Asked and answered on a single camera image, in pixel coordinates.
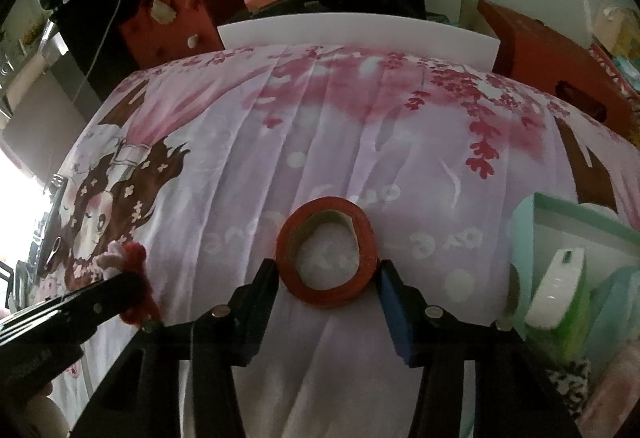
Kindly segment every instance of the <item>bright light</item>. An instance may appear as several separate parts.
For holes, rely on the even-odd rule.
[[[36,178],[27,178],[0,151],[0,260],[10,267],[27,261],[33,231],[49,210],[49,195],[42,194]],[[4,281],[0,291],[6,287]]]

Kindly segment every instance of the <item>pink floral tablecloth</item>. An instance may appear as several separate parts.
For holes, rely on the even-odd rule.
[[[101,279],[94,257],[133,239],[148,251],[165,322],[191,321],[252,279],[293,210],[342,196],[369,216],[380,258],[429,303],[491,323],[506,300],[513,209],[537,191],[577,199],[556,118],[604,164],[620,218],[640,228],[638,151],[501,76],[309,45],[137,72],[63,165],[65,252],[36,298]],[[86,379],[95,388],[132,332],[106,323],[86,345],[86,374],[57,379],[54,396],[72,423]],[[251,437],[387,438],[408,432],[420,371],[396,356],[372,286],[326,311],[281,286],[260,354],[236,384]],[[184,382],[181,400],[190,406]]]

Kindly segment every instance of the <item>tape roll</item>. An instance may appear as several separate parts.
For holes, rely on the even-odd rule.
[[[355,275],[346,283],[315,290],[304,284],[294,263],[302,244],[325,223],[339,223],[351,230],[360,259]],[[378,252],[362,209],[346,199],[327,196],[310,201],[291,214],[276,240],[275,261],[283,283],[294,297],[318,308],[334,308],[350,303],[364,290],[378,267]]]

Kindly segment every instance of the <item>black chair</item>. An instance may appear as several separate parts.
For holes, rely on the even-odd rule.
[[[7,282],[6,297],[4,299],[4,307],[9,308],[9,296],[14,290],[14,271],[9,266],[0,261],[0,279]]]

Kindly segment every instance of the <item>cardboard tape core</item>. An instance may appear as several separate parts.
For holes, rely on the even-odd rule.
[[[295,268],[302,244],[326,223],[347,227],[358,243],[358,269],[340,286],[316,290],[307,286]],[[285,222],[276,241],[276,265],[291,294],[319,308],[333,308],[353,301],[369,283],[378,267],[374,234],[367,215],[354,203],[328,196],[315,199],[297,209]]]

